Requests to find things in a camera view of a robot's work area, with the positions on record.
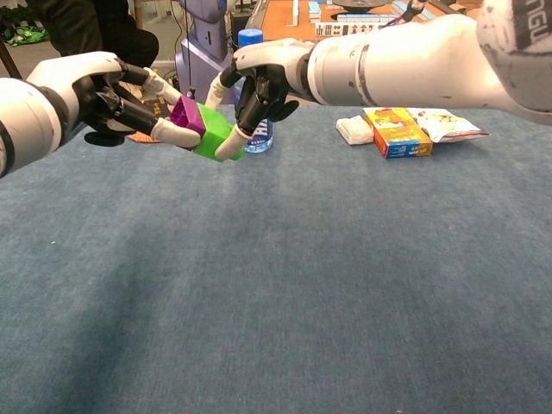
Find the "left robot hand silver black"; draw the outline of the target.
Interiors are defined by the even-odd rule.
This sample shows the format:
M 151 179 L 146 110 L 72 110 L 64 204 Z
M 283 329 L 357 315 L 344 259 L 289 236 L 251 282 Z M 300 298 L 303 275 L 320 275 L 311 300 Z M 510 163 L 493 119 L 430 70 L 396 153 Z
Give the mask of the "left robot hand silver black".
M 109 52 L 91 52 L 43 60 L 27 81 L 63 102 L 68 128 L 85 122 L 104 134 L 141 132 L 156 141 L 178 147 L 195 147 L 200 134 L 156 116 L 132 96 L 115 90 L 120 82 L 139 85 L 168 103 L 180 92 L 149 68 L 130 65 Z

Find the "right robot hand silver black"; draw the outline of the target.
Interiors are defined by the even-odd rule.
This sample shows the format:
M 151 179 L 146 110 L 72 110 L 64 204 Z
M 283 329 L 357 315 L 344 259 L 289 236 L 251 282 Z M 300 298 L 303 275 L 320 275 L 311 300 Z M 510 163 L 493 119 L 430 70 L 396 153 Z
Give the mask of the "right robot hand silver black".
M 298 102 L 286 101 L 288 95 L 312 101 L 306 72 L 312 43 L 285 38 L 238 48 L 229 64 L 212 80 L 205 106 L 216 109 L 228 90 L 241 78 L 241 90 L 235 125 L 228 138 L 217 148 L 215 157 L 227 160 L 249 141 L 265 119 L 278 122 L 287 118 Z

